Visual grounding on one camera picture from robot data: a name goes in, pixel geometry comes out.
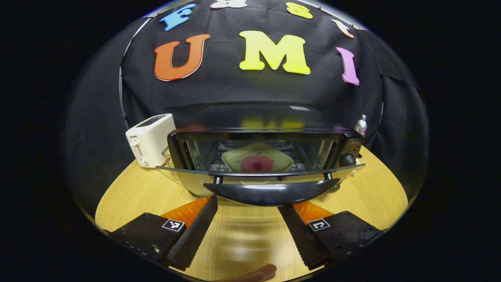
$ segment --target orange letter u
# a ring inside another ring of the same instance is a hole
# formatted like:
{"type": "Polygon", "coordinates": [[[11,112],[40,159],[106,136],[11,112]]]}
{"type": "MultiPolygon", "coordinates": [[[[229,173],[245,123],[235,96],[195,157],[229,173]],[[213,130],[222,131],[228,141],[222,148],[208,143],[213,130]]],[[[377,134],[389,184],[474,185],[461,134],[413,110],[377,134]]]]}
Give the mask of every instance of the orange letter u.
{"type": "Polygon", "coordinates": [[[184,78],[194,73],[202,63],[203,43],[210,37],[209,34],[199,34],[188,37],[186,42],[190,44],[188,61],[180,67],[172,66],[172,54],[179,41],[172,41],[155,49],[155,76],[164,81],[184,78]]]}

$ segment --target round table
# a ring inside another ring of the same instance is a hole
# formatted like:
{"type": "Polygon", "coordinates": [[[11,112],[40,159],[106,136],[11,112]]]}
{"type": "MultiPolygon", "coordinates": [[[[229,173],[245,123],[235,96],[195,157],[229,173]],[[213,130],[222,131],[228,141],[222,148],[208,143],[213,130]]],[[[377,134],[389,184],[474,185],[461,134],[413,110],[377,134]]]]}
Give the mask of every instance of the round table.
{"type": "MultiPolygon", "coordinates": [[[[360,150],[365,163],[345,179],[341,188],[310,200],[330,212],[350,211],[382,230],[403,215],[408,200],[402,185],[368,149],[360,150]]],[[[162,215],[198,198],[157,169],[145,169],[134,160],[102,197],[95,223],[111,232],[139,215],[162,215]]],[[[225,279],[271,263],[277,266],[270,281],[284,281],[312,273],[301,260],[293,238],[276,207],[238,204],[218,197],[218,211],[186,271],[203,279],[225,279]]]]}

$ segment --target oven control knob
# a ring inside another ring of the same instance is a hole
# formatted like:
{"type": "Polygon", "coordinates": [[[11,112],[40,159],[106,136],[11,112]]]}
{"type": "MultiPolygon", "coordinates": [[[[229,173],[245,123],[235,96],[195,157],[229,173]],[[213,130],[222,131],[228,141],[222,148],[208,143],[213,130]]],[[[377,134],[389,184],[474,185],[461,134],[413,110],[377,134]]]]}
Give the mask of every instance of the oven control knob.
{"type": "Polygon", "coordinates": [[[357,160],[352,154],[344,153],[341,155],[341,158],[339,159],[340,167],[354,166],[356,164],[357,160]]]}
{"type": "Polygon", "coordinates": [[[148,165],[148,161],[146,159],[140,159],[139,160],[139,164],[142,166],[142,167],[145,167],[148,165]]]}

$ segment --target yellow letter m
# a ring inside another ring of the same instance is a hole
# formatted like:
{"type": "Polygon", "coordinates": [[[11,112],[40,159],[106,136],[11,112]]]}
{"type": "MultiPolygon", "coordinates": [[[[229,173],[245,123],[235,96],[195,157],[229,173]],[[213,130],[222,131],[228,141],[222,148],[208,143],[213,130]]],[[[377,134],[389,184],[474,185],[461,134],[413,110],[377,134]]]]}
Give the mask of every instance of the yellow letter m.
{"type": "Polygon", "coordinates": [[[259,52],[266,59],[270,67],[278,69],[284,56],[287,56],[283,65],[288,72],[310,74],[306,65],[303,44],[306,42],[301,37],[284,35],[275,45],[273,41],[261,31],[242,31],[240,36],[245,38],[245,60],[240,63],[242,70],[262,70],[265,64],[259,58],[259,52]]]}

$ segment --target oven door handle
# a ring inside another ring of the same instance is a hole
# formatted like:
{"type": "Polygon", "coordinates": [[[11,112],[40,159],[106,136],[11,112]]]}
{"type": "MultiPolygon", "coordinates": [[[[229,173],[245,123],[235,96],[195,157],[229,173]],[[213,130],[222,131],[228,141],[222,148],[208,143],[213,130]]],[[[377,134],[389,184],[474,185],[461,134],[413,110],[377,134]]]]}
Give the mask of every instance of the oven door handle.
{"type": "Polygon", "coordinates": [[[283,183],[283,184],[223,184],[222,177],[214,177],[214,183],[203,186],[214,194],[239,203],[277,207],[294,204],[316,198],[332,188],[340,181],[332,178],[330,173],[324,174],[325,180],[283,183]]]}

